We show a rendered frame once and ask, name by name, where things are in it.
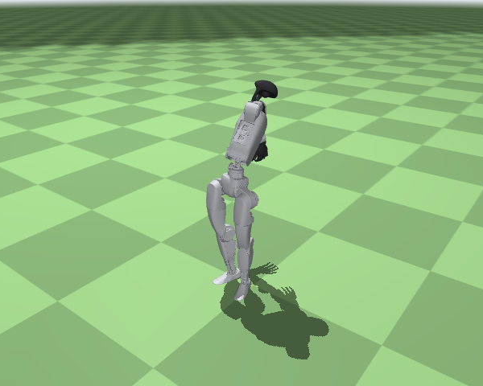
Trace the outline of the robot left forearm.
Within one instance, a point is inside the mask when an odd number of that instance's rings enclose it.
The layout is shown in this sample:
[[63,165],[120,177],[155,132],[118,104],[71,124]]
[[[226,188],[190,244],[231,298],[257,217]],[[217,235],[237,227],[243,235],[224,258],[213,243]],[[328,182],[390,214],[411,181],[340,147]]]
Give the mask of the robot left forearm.
[[[265,105],[265,113],[266,113],[266,105]],[[265,141],[266,141],[266,135],[264,134],[263,137],[262,137],[262,140],[261,140],[260,144],[263,143],[263,142],[265,142]]]

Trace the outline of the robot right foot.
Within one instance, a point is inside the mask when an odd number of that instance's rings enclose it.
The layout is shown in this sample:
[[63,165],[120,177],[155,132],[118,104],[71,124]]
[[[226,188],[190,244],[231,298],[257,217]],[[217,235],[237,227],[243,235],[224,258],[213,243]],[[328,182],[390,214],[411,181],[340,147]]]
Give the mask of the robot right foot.
[[[231,273],[232,273],[232,270],[231,270]],[[232,281],[233,279],[236,279],[236,278],[239,278],[241,277],[241,271],[239,268],[236,268],[236,273],[235,274],[229,274],[228,271],[226,271],[225,273],[223,273],[221,276],[219,276],[218,278],[214,279],[213,280],[213,284],[215,285],[221,285],[221,284],[224,284],[226,282],[229,282],[229,281]]]

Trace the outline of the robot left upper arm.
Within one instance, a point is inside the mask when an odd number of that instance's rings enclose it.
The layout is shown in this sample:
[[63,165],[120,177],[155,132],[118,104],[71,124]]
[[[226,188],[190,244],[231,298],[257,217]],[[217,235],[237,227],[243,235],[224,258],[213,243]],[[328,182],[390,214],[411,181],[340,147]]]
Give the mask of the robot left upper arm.
[[256,118],[259,116],[260,111],[262,111],[263,101],[247,101],[244,108],[244,120],[248,122],[255,122]]

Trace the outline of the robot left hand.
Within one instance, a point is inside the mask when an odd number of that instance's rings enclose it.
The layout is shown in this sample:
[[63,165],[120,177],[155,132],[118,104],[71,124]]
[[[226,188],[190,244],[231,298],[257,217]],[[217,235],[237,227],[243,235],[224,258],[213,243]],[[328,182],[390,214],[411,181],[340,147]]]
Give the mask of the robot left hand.
[[255,162],[262,161],[266,156],[268,156],[266,142],[259,144],[253,159],[256,158],[256,156],[258,156],[258,158],[257,160],[256,159],[254,160]]

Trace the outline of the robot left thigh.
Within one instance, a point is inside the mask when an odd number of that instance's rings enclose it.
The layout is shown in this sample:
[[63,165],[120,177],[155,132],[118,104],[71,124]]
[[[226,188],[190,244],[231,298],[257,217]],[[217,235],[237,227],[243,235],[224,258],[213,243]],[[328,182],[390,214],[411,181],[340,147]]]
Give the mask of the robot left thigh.
[[238,188],[238,197],[234,202],[233,222],[235,223],[235,232],[237,237],[237,248],[245,248],[246,251],[250,247],[250,232],[254,217],[250,209],[258,205],[258,196],[255,192],[250,191],[246,187]]

